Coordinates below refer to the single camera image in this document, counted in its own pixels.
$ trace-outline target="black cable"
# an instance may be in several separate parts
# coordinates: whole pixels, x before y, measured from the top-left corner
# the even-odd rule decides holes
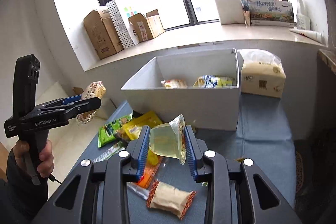
[[[51,181],[56,181],[56,182],[58,182],[59,184],[62,184],[60,181],[58,181],[56,178],[55,178],[55,176],[53,176],[53,175],[50,175],[49,177],[48,177],[48,179],[50,179]]]

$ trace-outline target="clear plastic cup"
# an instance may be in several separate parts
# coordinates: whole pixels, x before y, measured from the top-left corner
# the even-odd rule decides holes
[[[184,128],[183,115],[177,116],[170,123],[160,124],[152,128],[149,136],[150,150],[159,156],[177,158],[183,165],[186,157],[183,138]]]

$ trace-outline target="windowsill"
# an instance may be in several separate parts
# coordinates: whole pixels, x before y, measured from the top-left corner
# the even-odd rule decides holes
[[[152,40],[141,42],[134,47],[127,48],[117,54],[99,60],[87,70],[148,52],[209,42],[279,40],[325,47],[325,45],[312,39],[289,32],[289,29],[278,26],[246,27],[245,24],[221,25],[219,22],[184,27],[164,32]]]

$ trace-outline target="white tube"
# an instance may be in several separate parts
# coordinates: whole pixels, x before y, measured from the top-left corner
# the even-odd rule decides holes
[[[313,40],[322,44],[323,36],[320,32],[308,31],[308,30],[298,30],[298,29],[290,29],[290,31],[294,32],[294,33],[298,33],[300,35],[303,35],[304,37],[308,37],[310,39],[313,39]]]

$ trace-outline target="white bottle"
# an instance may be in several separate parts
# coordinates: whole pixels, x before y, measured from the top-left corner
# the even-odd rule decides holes
[[[302,0],[298,0],[298,12],[296,15],[297,28],[300,30],[310,30],[310,18],[307,16]]]

